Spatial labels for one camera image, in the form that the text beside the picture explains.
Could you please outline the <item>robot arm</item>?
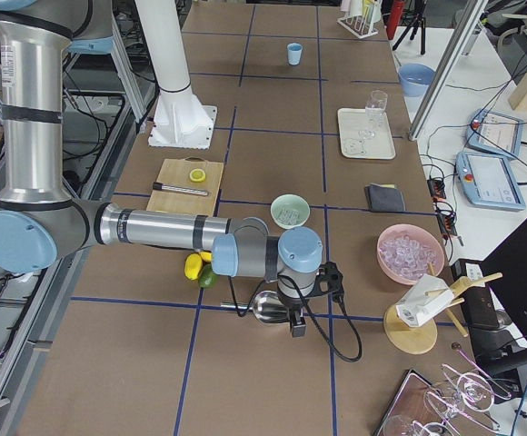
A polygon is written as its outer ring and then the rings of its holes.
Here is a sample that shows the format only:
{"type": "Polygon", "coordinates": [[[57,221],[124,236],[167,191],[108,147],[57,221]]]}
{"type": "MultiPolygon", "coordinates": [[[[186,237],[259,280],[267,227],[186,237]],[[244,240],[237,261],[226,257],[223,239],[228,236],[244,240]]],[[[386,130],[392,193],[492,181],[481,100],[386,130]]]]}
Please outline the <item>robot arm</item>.
{"type": "Polygon", "coordinates": [[[221,276],[273,282],[291,333],[301,337],[321,294],[323,245],[299,226],[278,237],[257,218],[126,209],[74,198],[63,183],[63,57],[109,53],[109,1],[0,1],[5,184],[0,267],[30,273],[96,244],[137,243],[209,252],[221,276]]]}

